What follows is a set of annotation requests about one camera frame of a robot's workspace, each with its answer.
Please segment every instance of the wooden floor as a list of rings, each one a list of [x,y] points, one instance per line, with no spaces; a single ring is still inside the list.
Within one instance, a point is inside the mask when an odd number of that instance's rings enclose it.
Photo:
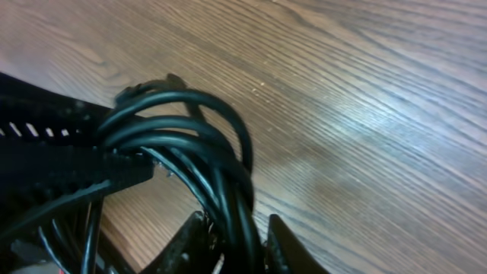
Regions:
[[[484,0],[5,0],[0,71],[103,105],[172,72],[250,127],[263,233],[280,214],[332,273],[486,274],[486,14]],[[103,228],[140,270],[198,208],[159,171],[107,199]]]

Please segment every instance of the wood grain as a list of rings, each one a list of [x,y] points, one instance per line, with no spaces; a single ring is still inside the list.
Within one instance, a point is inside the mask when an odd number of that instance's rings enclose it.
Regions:
[[[485,274],[486,12],[483,0],[3,1],[0,70],[103,105],[172,72],[250,127],[263,235],[280,214],[333,273]],[[103,228],[141,269],[198,208],[161,171],[109,197]]]

